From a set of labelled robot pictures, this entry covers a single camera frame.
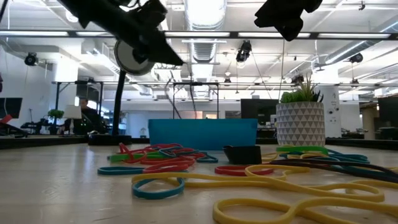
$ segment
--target blue bin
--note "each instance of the blue bin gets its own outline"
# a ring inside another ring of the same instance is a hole
[[[254,146],[257,119],[150,119],[150,144],[178,143],[200,151]]]

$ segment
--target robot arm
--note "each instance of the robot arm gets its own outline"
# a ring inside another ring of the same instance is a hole
[[[143,6],[123,11],[130,0],[59,0],[86,28],[94,22],[134,49],[138,62],[182,65],[183,61],[168,45],[157,27],[165,19],[166,8],[159,0],[148,0]]]

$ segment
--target wooden table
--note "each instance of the wooden table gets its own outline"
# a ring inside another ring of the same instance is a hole
[[[398,153],[329,146],[343,153],[367,155],[373,164],[397,166]],[[263,152],[275,146],[263,146]],[[165,200],[143,200],[131,194],[131,176],[98,176],[97,168],[108,166],[106,156],[117,147],[89,147],[86,144],[10,149],[0,151],[0,221],[12,224],[209,224],[214,223],[213,203],[220,199],[247,197],[294,203],[312,197],[299,193],[255,187],[185,189],[182,195]],[[195,164],[191,172],[214,174],[214,167],[227,163],[223,152],[211,152],[218,164]],[[319,185],[361,179],[343,174],[313,170],[295,174],[289,182]],[[172,186],[153,182],[146,190],[169,189]],[[385,189],[386,203],[398,204],[398,191]],[[313,208],[361,224],[398,223],[382,213],[341,207]],[[239,218],[267,220],[280,212],[251,207],[232,207],[226,213]],[[316,223],[296,218],[295,224]]]

